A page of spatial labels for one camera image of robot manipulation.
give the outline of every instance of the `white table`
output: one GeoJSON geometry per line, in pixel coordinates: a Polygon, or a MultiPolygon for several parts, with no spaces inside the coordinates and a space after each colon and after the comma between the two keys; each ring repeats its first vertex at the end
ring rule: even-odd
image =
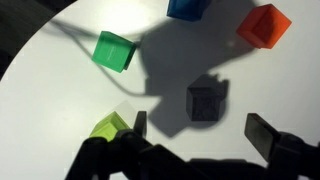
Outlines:
{"type": "Polygon", "coordinates": [[[129,125],[138,110],[148,111],[147,140],[185,160],[265,165],[244,136],[249,112],[315,145],[320,2],[233,3],[214,1],[194,23],[166,17],[168,0],[81,0],[59,13],[28,41],[0,83],[0,179],[63,179],[82,141],[112,110],[129,125]],[[272,50],[253,50],[235,29],[252,7],[268,3],[293,23],[272,50]],[[91,61],[102,30],[142,39],[127,71],[91,61]],[[226,111],[215,125],[191,123],[185,112],[186,87],[205,73],[230,82],[226,111]]]}

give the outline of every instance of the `green cube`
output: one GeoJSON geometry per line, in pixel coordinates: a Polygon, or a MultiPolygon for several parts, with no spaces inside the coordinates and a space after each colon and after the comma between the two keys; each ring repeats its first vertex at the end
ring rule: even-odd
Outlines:
{"type": "Polygon", "coordinates": [[[90,138],[103,137],[110,142],[114,139],[118,131],[124,129],[130,129],[130,127],[123,121],[117,112],[113,112],[94,127],[90,134],[90,138]]]}
{"type": "Polygon", "coordinates": [[[117,72],[127,69],[136,45],[111,32],[102,31],[92,60],[117,72]]]}

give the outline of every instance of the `white surface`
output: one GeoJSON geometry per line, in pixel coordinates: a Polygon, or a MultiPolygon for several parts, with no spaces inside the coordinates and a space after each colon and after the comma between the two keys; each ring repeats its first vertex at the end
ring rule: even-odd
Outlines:
{"type": "MultiPolygon", "coordinates": [[[[222,0],[217,5],[219,12],[223,9],[222,12],[230,13],[227,17],[234,16],[233,12],[238,8],[232,6],[231,1],[222,0]]],[[[194,51],[199,54],[192,58],[199,62],[207,57],[217,56],[219,59],[234,53],[232,48],[229,48],[230,52],[217,53],[219,47],[223,51],[224,46],[232,47],[234,42],[228,41],[218,42],[217,47],[212,47],[215,53],[210,54],[211,46],[206,43],[216,37],[206,41],[201,39],[205,36],[199,35],[228,31],[219,29],[227,23],[221,17],[216,18],[216,22],[209,21],[212,14],[217,15],[215,13],[206,11],[204,15],[204,23],[210,31],[199,28],[203,25],[201,22],[196,22],[190,29],[186,22],[170,24],[172,19],[166,17],[168,0],[81,0],[58,14],[53,21],[68,23],[90,33],[83,36],[71,30],[70,36],[51,21],[29,40],[8,68],[0,83],[0,179],[64,179],[82,141],[105,115],[116,108],[132,125],[136,111],[152,113],[159,108],[165,95],[170,97],[170,93],[177,92],[177,96],[182,94],[184,97],[183,86],[206,72],[219,73],[220,79],[230,82],[226,113],[221,123],[208,128],[190,127],[193,124],[189,123],[183,100],[177,102],[176,109],[168,114],[176,112],[178,118],[185,119],[188,127],[183,127],[183,121],[179,121],[179,132],[168,136],[163,123],[157,124],[150,119],[147,136],[150,142],[165,145],[185,160],[192,157],[243,158],[265,165],[243,135],[246,114],[257,112],[276,129],[295,133],[315,145],[320,140],[320,86],[317,80],[320,77],[320,25],[317,23],[320,2],[261,0],[255,3],[273,3],[293,22],[276,46],[272,50],[254,50],[229,58],[227,63],[216,64],[203,72],[192,71],[190,76],[188,63],[182,63],[181,67],[169,64],[164,68],[161,61],[169,56],[179,60],[186,58],[186,54],[192,56],[194,44],[190,42],[197,43],[198,49],[194,51]],[[218,20],[219,26],[210,26],[211,22],[217,24],[218,20]],[[161,36],[146,40],[152,42],[154,38],[154,44],[142,42],[147,55],[138,49],[128,71],[118,74],[104,68],[125,89],[144,94],[148,71],[141,57],[154,58],[153,61],[160,63],[159,72],[155,68],[151,69],[154,70],[152,73],[155,76],[163,73],[159,82],[167,83],[164,86],[168,89],[163,92],[154,96],[125,93],[88,56],[93,53],[101,30],[139,41],[143,32],[163,22],[169,22],[169,30],[180,29],[181,32],[168,34],[170,38],[164,38],[162,42],[159,42],[161,36]],[[184,43],[186,50],[178,49],[179,53],[173,54],[181,43],[176,40],[183,39],[183,36],[189,38],[189,42],[184,43]],[[177,71],[176,79],[170,74],[172,69],[177,71]],[[181,91],[171,91],[176,82],[184,83],[177,83],[177,86],[181,85],[181,91]]],[[[159,112],[162,114],[152,117],[166,117],[161,108],[159,112]]],[[[168,123],[166,128],[172,132],[176,127],[168,123]]]]}

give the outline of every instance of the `red cube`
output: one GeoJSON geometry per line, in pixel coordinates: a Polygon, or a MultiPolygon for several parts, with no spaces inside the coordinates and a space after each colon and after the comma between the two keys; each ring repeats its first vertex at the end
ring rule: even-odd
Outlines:
{"type": "Polygon", "coordinates": [[[291,21],[272,4],[256,7],[247,15],[237,33],[256,48],[271,49],[291,21]]]}

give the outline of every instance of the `toy block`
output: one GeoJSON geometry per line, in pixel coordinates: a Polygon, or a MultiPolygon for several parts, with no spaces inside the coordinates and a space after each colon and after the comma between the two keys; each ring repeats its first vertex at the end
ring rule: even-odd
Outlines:
{"type": "Polygon", "coordinates": [[[108,142],[112,141],[117,132],[124,129],[130,129],[130,127],[123,121],[123,119],[113,112],[104,119],[102,119],[92,130],[91,137],[103,137],[108,142]]]}
{"type": "Polygon", "coordinates": [[[187,89],[187,113],[191,121],[218,121],[220,103],[227,94],[227,81],[203,75],[187,89]]]}
{"type": "Polygon", "coordinates": [[[170,0],[167,16],[185,21],[197,21],[202,18],[209,0],[170,0]]]}
{"type": "Polygon", "coordinates": [[[291,25],[291,21],[272,4],[254,8],[237,33],[253,47],[272,49],[291,25]]]}
{"type": "Polygon", "coordinates": [[[128,68],[135,49],[134,43],[111,32],[102,31],[92,60],[120,73],[128,68]]]}

